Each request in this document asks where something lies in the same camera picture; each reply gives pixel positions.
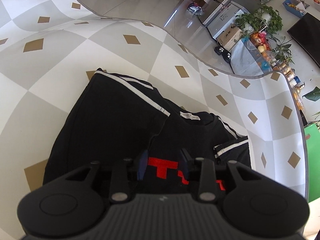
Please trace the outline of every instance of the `white stripe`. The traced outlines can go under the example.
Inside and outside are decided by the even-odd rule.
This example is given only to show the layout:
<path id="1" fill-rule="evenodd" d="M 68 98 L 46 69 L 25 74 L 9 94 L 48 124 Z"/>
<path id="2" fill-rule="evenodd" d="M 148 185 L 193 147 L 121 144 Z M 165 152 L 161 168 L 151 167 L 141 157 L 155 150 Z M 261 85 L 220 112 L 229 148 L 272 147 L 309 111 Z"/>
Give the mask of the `white stripe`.
<path id="1" fill-rule="evenodd" d="M 231 149 L 236 148 L 236 147 L 238 147 L 238 146 L 240 146 L 240 145 L 243 145 L 243 144 L 245 144 L 245 143 L 248 143 L 248 142 L 249 142 L 249 140 L 244 140 L 244 141 L 239 142 L 239 143 L 231 144 L 231 145 L 229 145 L 228 147 L 226 147 L 226 148 L 221 149 L 220 151 L 218 151 L 218 152 L 217 152 L 217 155 L 218 155 L 218 156 L 221 156 L 223 153 L 225 153 L 225 152 L 227 152 L 227 151 L 230 151 Z"/>
<path id="2" fill-rule="evenodd" d="M 221 120 L 220 117 L 218 117 L 218 118 L 219 118 L 219 120 L 223 123 L 224 128 L 225 128 L 229 133 L 231 133 L 231 134 L 234 136 L 235 139 L 237 139 L 237 138 L 238 138 L 237 135 L 236 135 L 232 130 L 230 130 L 229 126 L 227 126 L 227 125 Z"/>
<path id="3" fill-rule="evenodd" d="M 146 85 L 146 84 L 144 84 L 144 83 L 142 83 L 142 82 L 140 82 L 140 81 L 138 81 L 138 80 L 136 80 L 134 78 L 127 78 L 127 77 L 121 77 L 121 78 L 124 79 L 124 80 L 127 80 L 127 81 L 132 81 L 132 82 L 139 83 L 140 85 L 153 90 L 152 86 Z"/>
<path id="4" fill-rule="evenodd" d="M 165 115 L 169 116 L 170 113 L 165 110 L 163 107 L 159 106 L 156 102 L 152 101 L 150 98 L 148 98 L 145 94 L 143 94 L 141 91 L 130 85 L 127 81 L 123 80 L 122 78 L 119 78 L 117 76 L 110 75 L 108 73 L 105 73 L 103 71 L 96 71 L 95 73 L 107 76 L 115 81 L 118 81 L 119 83 L 123 84 L 125 87 L 130 89 L 133 93 L 135 93 L 138 97 L 146 101 L 148 104 L 153 106 L 154 108 L 158 109 L 160 112 L 164 113 Z"/>

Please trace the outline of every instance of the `television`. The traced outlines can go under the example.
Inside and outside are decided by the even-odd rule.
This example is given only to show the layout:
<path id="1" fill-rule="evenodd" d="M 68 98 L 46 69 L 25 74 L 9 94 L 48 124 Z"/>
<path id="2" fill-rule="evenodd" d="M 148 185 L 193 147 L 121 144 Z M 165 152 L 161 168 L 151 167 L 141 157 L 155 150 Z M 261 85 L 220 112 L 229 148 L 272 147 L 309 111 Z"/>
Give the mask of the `television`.
<path id="1" fill-rule="evenodd" d="M 288 30 L 288 33 L 320 68 L 320 21 L 307 13 Z"/>

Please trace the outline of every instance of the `clothing label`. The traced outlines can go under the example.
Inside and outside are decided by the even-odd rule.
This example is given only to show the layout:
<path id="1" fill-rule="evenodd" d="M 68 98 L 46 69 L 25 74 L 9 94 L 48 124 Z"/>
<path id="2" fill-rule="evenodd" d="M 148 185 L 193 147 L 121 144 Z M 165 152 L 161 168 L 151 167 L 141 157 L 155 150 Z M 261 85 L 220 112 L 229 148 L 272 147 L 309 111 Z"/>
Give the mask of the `clothing label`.
<path id="1" fill-rule="evenodd" d="M 186 118 L 186 119 L 199 120 L 200 121 L 200 117 L 199 116 L 193 115 L 191 113 L 180 112 L 180 116 L 182 116 L 183 118 Z"/>

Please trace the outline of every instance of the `glossy floor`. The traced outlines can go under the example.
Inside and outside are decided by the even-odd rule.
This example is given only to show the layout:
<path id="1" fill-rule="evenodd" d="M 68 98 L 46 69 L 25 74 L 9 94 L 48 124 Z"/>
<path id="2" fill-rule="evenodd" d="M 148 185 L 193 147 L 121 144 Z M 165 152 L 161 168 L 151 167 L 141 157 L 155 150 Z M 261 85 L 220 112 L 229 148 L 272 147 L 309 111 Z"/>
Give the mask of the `glossy floor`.
<path id="1" fill-rule="evenodd" d="M 217 45 L 198 17 L 186 11 L 192 0 L 79 0 L 106 17 L 137 19 L 158 25 L 199 59 L 231 73 L 230 66 L 214 52 Z"/>

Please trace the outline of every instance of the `blue box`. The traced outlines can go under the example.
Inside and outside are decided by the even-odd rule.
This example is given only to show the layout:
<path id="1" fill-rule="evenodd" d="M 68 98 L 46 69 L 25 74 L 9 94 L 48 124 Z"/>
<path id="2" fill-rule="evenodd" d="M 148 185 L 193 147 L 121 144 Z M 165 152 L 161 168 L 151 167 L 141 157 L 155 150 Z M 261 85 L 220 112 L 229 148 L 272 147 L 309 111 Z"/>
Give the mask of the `blue box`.
<path id="1" fill-rule="evenodd" d="M 291 1 L 290 1 L 290 0 L 285 0 L 285 1 L 282 3 L 282 4 L 284 5 L 285 9 L 286 9 L 288 12 L 294 14 L 295 16 L 297 16 L 297 17 L 299 17 L 299 18 L 302 18 L 302 17 L 304 16 L 304 14 L 302 14 L 300 11 L 297 11 L 295 8 L 292 8 L 292 7 L 288 6 L 288 5 L 286 5 L 286 3 L 291 3 Z"/>

